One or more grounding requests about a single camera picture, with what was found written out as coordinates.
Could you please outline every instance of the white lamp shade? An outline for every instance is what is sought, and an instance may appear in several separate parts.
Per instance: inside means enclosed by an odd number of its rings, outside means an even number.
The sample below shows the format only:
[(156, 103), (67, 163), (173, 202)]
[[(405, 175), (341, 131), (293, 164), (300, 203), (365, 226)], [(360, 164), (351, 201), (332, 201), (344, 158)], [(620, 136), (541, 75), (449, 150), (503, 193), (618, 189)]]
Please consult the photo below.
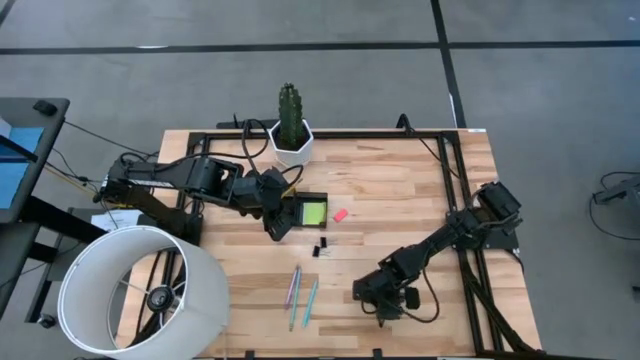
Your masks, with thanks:
[[(142, 257), (171, 247), (182, 254), (186, 270), (180, 305), (149, 339), (118, 349), (107, 326), (116, 286)], [(58, 317), (69, 340), (86, 351), (123, 360), (187, 360), (229, 323), (229, 286), (218, 261), (199, 247), (154, 227), (127, 227), (95, 240), (71, 264), (60, 289)]]

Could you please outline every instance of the wooden tabletop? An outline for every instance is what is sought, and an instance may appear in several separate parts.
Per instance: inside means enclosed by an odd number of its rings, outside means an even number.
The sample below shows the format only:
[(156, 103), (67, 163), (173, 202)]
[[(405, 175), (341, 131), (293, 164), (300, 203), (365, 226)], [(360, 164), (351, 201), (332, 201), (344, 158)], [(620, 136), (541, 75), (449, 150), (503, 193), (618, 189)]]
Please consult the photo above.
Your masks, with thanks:
[[(165, 132), (159, 162), (184, 156), (188, 136), (187, 130)], [(485, 132), (460, 130), (460, 140), (473, 192), (497, 176), (491, 147)], [(257, 151), (263, 141), (248, 141), (249, 152)], [(427, 143), (437, 151), (435, 141)], [(259, 357), (371, 356), (373, 348), (381, 348), (386, 356), (473, 355), (458, 260), (451, 250), (434, 256), (427, 268), (441, 304), (440, 317), (431, 324), (405, 316), (379, 328), (375, 316), (364, 314), (351, 298), (353, 280), (375, 270), (377, 262), (398, 247), (422, 241), (444, 223), (448, 206), (438, 161), (416, 139), (315, 140), (313, 146), (312, 161), (297, 189), (327, 192), (330, 215), (342, 208), (349, 211), (342, 222), (330, 220), (326, 230), (295, 229), (276, 243), (262, 230), (261, 221), (206, 206), (200, 246), (221, 262), (230, 285), (228, 356), (244, 356), (246, 350), (255, 350)], [(214, 140), (210, 151), (242, 154), (238, 140)], [(248, 168), (246, 161), (239, 162)], [(271, 147), (255, 162), (260, 171), (278, 166)], [(459, 195), (457, 181), (455, 186)], [(174, 191), (156, 190), (156, 196), (175, 206)], [(313, 258), (313, 245), (320, 236), (329, 241), (328, 254)], [(485, 256), (497, 307), (526, 342), (539, 348), (519, 264), (501, 250), (487, 250)], [(153, 258), (134, 266), (132, 283), (146, 285)], [(283, 302), (296, 264), (303, 275), (298, 320), (289, 332), (290, 313), (284, 311)], [(301, 319), (316, 279), (311, 320), (303, 329)], [(413, 285), (420, 289), (422, 300), (415, 314), (431, 317), (434, 301), (426, 284), (420, 279)], [(118, 328), (120, 345), (133, 338), (141, 299), (139, 291), (127, 293)], [(490, 349), (486, 315), (479, 303), (478, 309), (484, 344)], [(220, 336), (202, 355), (222, 356), (224, 346), (225, 337)]]

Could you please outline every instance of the white plant pot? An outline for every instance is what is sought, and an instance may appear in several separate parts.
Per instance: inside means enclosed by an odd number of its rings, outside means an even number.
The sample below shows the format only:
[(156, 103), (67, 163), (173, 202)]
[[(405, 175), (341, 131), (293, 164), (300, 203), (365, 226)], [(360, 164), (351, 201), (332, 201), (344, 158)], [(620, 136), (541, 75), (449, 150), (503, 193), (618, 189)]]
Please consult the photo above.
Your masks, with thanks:
[(269, 129), (269, 139), (271, 140), (271, 145), (273, 146), (273, 150), (276, 153), (276, 160), (280, 162), (282, 165), (286, 167), (296, 166), (296, 165), (305, 165), (311, 160), (311, 148), (313, 147), (313, 133), (309, 128), (309, 124), (307, 124), (307, 120), (302, 119), (302, 124), (307, 129), (309, 133), (309, 140), (302, 145), (300, 150), (298, 151), (290, 151), (290, 150), (281, 150), (278, 149), (278, 145), (276, 145), (275, 141), (275, 132), (278, 127), (280, 127), (280, 121), (275, 124), (271, 129)]

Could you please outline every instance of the pen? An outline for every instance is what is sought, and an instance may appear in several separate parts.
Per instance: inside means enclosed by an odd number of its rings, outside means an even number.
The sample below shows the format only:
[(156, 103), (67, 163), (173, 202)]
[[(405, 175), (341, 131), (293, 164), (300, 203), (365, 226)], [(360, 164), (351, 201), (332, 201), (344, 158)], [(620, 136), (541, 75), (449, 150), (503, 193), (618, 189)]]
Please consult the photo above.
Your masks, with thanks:
[(307, 327), (309, 324), (309, 318), (311, 317), (311, 306), (313, 306), (313, 300), (316, 298), (316, 289), (318, 289), (318, 279), (313, 283), (313, 289), (311, 289), (311, 295), (309, 295), (309, 301), (307, 302), (307, 311), (304, 313), (304, 319), (302, 319), (302, 327)]
[(300, 265), (296, 265), (296, 269), (293, 271), (293, 277), (291, 278), (291, 285), (289, 285), (289, 293), (287, 294), (287, 300), (284, 303), (284, 309), (289, 309), (289, 304), (291, 304), (291, 295), (293, 295), (293, 285), (296, 283), (296, 278), (298, 277), (298, 272), (300, 271)]
[(289, 320), (289, 331), (293, 331), (293, 323), (296, 320), (296, 310), (298, 309), (298, 291), (300, 290), (300, 278), (302, 277), (302, 268), (298, 271), (296, 278), (296, 289), (293, 293), (293, 309), (291, 309), (291, 319)]

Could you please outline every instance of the gray floor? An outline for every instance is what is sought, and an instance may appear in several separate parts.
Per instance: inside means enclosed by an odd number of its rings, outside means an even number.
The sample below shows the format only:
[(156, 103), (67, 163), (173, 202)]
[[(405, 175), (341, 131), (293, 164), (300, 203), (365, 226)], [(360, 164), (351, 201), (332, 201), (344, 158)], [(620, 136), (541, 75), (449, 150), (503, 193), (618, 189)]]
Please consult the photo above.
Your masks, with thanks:
[[(442, 7), (450, 41), (640, 38), (636, 1)], [(432, 41), (433, 24), (428, 1), (17, 0), (0, 47)], [(544, 348), (637, 359), (640, 242), (595, 231), (587, 201), (602, 174), (640, 170), (640, 48), (458, 50), (453, 60), (468, 126), (488, 129), (500, 177), (524, 206), (519, 238)], [(275, 116), (285, 81), (299, 86), (316, 127), (390, 126), (400, 112), (414, 126), (453, 126), (437, 50), (2, 56), (0, 79), (0, 96), (67, 97), (69, 120), (146, 151), (165, 129), (212, 128), (234, 112)], [(68, 127), (56, 147), (89, 177), (121, 152)], [(60, 208), (91, 206), (46, 174), (36, 193)], [(623, 206), (595, 215), (640, 236)], [(37, 280), (21, 279), (0, 321), (0, 358), (81, 355), (59, 330), (22, 323)], [(55, 296), (46, 309), (55, 312)]]

